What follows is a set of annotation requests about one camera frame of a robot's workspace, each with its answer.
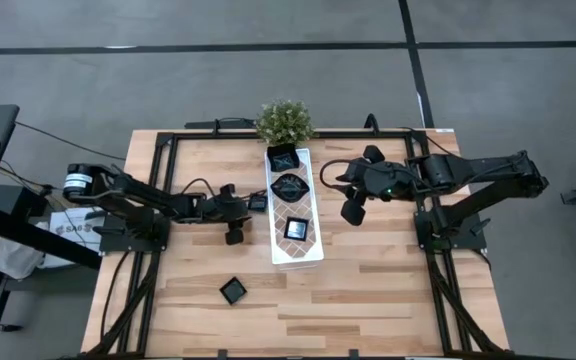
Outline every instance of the gray floor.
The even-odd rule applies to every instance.
[[[576,1],[414,0],[419,41],[576,40]],[[396,1],[0,0],[0,47],[271,41],[400,41]],[[536,200],[486,211],[493,277],[512,348],[576,358],[576,49],[427,50],[421,60],[435,124],[465,156],[521,149],[551,182]],[[125,154],[138,128],[255,116],[276,97],[305,101],[319,126],[420,126],[408,54],[331,51],[0,56],[0,103],[19,120]],[[5,158],[59,184],[72,161],[107,160],[17,129]],[[92,294],[14,294],[0,358],[78,351]]]

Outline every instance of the white tray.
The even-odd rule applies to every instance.
[[[310,151],[297,149],[299,155],[299,168],[283,172],[270,171],[268,156],[264,156],[266,163],[266,186],[268,188],[268,217],[270,220],[270,241],[272,249],[272,263],[275,265],[295,264],[289,268],[314,266],[315,261],[323,260],[324,249],[321,243],[319,230],[319,215],[317,213],[317,197],[310,164]],[[284,174],[295,174],[304,180],[310,191],[296,203],[287,203],[270,189],[270,185]],[[290,240],[284,238],[286,218],[289,216],[309,219],[308,236],[306,241]]]

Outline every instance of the green plant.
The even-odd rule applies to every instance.
[[[303,102],[276,100],[262,108],[263,112],[257,122],[257,133],[270,146],[299,145],[315,135],[308,109]]]

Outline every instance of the small black box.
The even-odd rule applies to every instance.
[[[246,291],[244,285],[236,277],[233,277],[226,285],[219,289],[219,292],[226,298],[228,304],[234,305],[239,299],[246,295],[248,291]]]

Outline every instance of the plant pot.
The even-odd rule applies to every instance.
[[[270,170],[272,172],[299,168],[299,155],[297,155],[295,150],[295,144],[268,146],[266,156],[270,162]]]

